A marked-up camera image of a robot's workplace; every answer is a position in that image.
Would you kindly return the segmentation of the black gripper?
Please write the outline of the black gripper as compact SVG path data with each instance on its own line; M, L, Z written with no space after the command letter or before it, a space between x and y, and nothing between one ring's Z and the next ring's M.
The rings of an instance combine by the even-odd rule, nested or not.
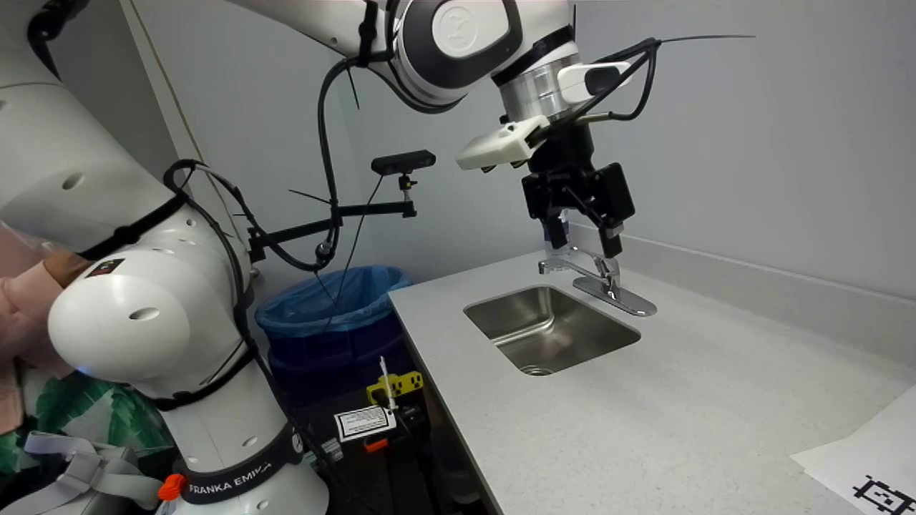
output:
M636 216L636 203L623 170L619 163L595 166L593 153L587 126L552 134L529 161L529 176L522 180L523 200L552 250L570 244L570 223L557 212L577 209L598 227L600 254L619 259L623 222Z

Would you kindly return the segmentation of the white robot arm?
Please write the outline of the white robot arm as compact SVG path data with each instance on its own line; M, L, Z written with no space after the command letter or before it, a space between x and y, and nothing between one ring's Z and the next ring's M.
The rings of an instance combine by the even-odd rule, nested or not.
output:
M506 124L457 163L529 163L600 103L636 57L582 60L573 0L231 0L377 76L407 107L447 113L489 80ZM237 246L181 187L145 171L39 64L0 57L0 219L89 267L45 305L72 370L154 403L185 463L168 515L323 515L333 489L244 329Z

